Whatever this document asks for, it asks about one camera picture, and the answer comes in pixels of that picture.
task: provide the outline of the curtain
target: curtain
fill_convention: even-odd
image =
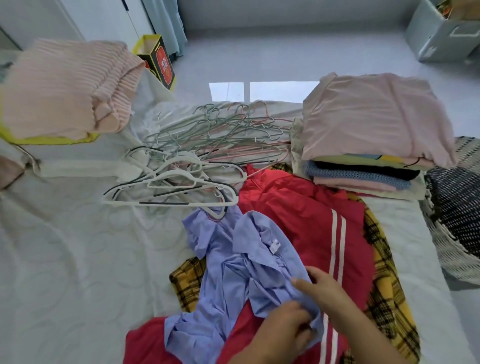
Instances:
[[[157,34],[165,43],[168,55],[183,55],[187,37],[180,19],[177,0],[142,0]]]

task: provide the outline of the red label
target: red label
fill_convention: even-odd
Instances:
[[[169,85],[172,82],[173,72],[170,68],[170,63],[168,61],[168,56],[165,53],[163,47],[159,47],[156,51],[156,60],[160,66],[160,71],[162,72],[165,82]]]

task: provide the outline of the pink ribbed sweater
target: pink ribbed sweater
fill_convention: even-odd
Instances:
[[[5,81],[3,122],[17,138],[117,132],[143,67],[122,42],[39,39]]]

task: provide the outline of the light blue shirt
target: light blue shirt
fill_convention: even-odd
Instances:
[[[314,320],[320,341],[323,325],[313,300],[297,291],[291,277],[310,281],[291,242],[267,216],[238,206],[228,208],[221,221],[198,209],[183,224],[195,255],[207,258],[200,297],[192,313],[165,320],[165,348],[183,364],[213,364],[247,299],[253,313],[267,317],[287,301],[300,301]]]

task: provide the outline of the gray floor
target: gray floor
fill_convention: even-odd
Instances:
[[[256,28],[190,35],[174,64],[180,102],[269,99],[302,102],[329,72],[392,72],[427,79],[444,103],[455,135],[480,137],[480,60],[418,63],[402,30]],[[480,363],[480,288],[447,279]]]

